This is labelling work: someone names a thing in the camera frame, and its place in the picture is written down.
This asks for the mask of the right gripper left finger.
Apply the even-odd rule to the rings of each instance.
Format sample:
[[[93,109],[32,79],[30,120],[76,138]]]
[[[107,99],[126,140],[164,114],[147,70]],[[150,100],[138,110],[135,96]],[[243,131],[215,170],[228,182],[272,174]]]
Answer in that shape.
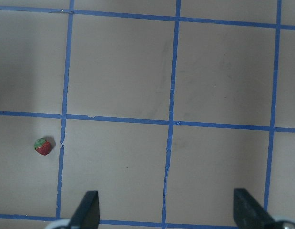
[[[97,229],[100,223],[98,191],[87,191],[70,219],[51,222],[47,229]]]

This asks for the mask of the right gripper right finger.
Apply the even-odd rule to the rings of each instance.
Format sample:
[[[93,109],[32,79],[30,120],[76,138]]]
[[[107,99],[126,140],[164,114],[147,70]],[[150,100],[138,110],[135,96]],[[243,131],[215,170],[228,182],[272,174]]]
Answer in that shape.
[[[234,189],[233,219],[240,229],[295,229],[291,220],[274,219],[245,188]]]

